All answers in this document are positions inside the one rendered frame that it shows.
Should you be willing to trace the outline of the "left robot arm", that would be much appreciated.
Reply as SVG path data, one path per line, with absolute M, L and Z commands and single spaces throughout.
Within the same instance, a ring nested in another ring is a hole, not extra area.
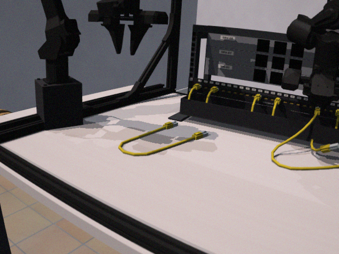
M 297 19 L 287 28 L 287 38 L 307 50 L 316 47 L 316 60 L 325 64 L 336 64 L 339 62 L 339 33 L 324 29 L 339 29 L 339 0 L 331 0 L 323 8 L 312 19 L 298 14 Z M 309 100 L 312 103 L 329 105 L 339 99 L 339 83 L 335 74 L 335 70 L 322 73 L 320 68 L 313 69 L 309 80 Z

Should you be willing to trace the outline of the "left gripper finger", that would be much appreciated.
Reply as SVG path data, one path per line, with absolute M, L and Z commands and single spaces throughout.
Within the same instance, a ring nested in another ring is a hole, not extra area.
M 325 108 L 326 108 L 327 106 L 328 106 L 328 105 L 324 105 L 324 104 L 321 105 L 321 108 L 320 108 L 320 114 L 323 113 L 323 111 L 325 110 Z
M 303 89 L 303 91 L 304 91 L 304 89 Z M 310 97 L 310 93 L 306 93 L 306 92 L 303 92 L 303 91 L 302 91 L 302 94 L 308 96 L 308 98 L 309 98 Z M 315 112 L 316 103 L 312 103 L 312 102 L 310 102 L 310 103 L 311 103 L 312 111 L 314 113 Z

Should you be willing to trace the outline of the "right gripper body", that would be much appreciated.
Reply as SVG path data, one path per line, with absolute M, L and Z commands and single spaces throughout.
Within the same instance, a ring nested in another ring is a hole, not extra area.
M 120 13 L 118 16 L 103 16 L 100 19 L 98 10 L 91 10 L 88 14 L 88 22 L 103 22 L 103 24 L 120 24 L 120 21 L 133 21 L 134 25 L 168 24 L 168 15 L 160 11 L 143 11 L 140 8 L 140 0 L 133 0 L 133 12 Z M 140 14 L 141 13 L 141 14 Z M 124 14 L 124 16 L 120 16 Z M 133 16 L 129 16 L 132 14 Z M 140 18 L 139 18 L 140 15 Z M 126 18 L 131 17 L 131 18 Z

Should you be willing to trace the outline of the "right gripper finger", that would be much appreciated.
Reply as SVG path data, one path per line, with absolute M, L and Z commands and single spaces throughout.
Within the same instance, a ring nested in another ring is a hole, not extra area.
M 128 25 L 131 36 L 130 36 L 130 55 L 135 55 L 141 40 L 146 34 L 149 28 L 152 28 L 152 25 Z M 139 28 L 139 27 L 147 27 L 147 28 Z
M 117 54 L 121 53 L 125 24 L 101 24 L 110 33 Z

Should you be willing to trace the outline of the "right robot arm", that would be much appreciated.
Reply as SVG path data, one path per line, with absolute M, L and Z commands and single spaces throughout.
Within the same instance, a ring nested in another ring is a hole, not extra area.
M 41 2 L 47 19 L 46 42 L 38 50 L 40 59 L 46 59 L 43 81 L 48 85 L 72 83 L 68 78 L 68 57 L 73 56 L 80 43 L 77 21 L 67 17 L 61 0 Z M 133 12 L 133 0 L 101 0 L 96 4 L 100 17 L 117 16 L 126 10 Z

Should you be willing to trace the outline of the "black rack frame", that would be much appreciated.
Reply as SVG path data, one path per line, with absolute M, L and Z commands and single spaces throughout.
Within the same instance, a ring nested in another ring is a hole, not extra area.
M 201 39 L 207 39 L 203 79 L 198 78 Z M 314 55 L 315 48 L 307 50 L 289 41 L 285 33 L 193 24 L 188 95 L 194 84 L 200 84 L 202 88 L 192 92 L 194 101 L 206 102 L 209 87 L 214 86 L 219 91 L 210 94 L 208 103 L 246 111 L 252 109 L 254 97 L 250 97 L 251 94 L 263 93 L 260 94 L 262 98 L 275 99 L 281 96 L 274 116 L 308 123 L 314 116 L 311 108 L 302 106 L 302 103 L 311 105 L 308 97 L 213 81 L 211 75 L 281 86 L 287 68 L 302 70 L 301 76 L 310 77 Z M 220 92 L 220 89 L 225 89 L 225 92 Z M 226 90 L 231 90 L 231 93 Z M 232 90 L 237 94 L 232 94 Z M 238 95 L 238 92 L 250 95 Z M 282 103 L 282 100 L 288 103 Z M 289 104 L 289 101 L 301 103 L 301 106 Z

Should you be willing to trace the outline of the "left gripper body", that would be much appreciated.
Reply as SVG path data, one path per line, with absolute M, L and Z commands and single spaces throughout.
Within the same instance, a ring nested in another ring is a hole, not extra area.
M 335 70 L 337 77 L 339 62 L 335 64 L 326 64 L 316 60 L 314 56 L 313 69 L 314 68 L 320 68 L 320 72 L 322 73 L 329 73 L 329 70 Z M 281 88 L 295 91 L 298 89 L 298 84 L 302 84 L 304 87 L 303 92 L 310 93 L 311 87 L 309 87 L 309 80 L 310 77 L 301 76 L 301 70 L 287 68 L 282 78 Z

